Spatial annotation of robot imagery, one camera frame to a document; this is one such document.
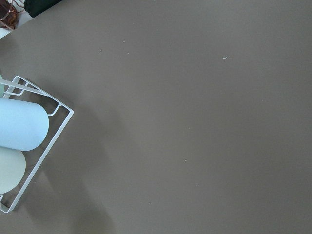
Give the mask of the light blue cup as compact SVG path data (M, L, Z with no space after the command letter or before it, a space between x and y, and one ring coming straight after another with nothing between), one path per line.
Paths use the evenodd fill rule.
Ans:
M0 99L1 147L30 151L44 141L49 130L49 117L37 103Z

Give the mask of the pale green cup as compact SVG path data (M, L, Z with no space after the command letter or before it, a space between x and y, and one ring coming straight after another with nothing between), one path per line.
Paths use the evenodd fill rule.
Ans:
M22 180L26 169L24 154L15 149L0 148L0 193L14 189Z

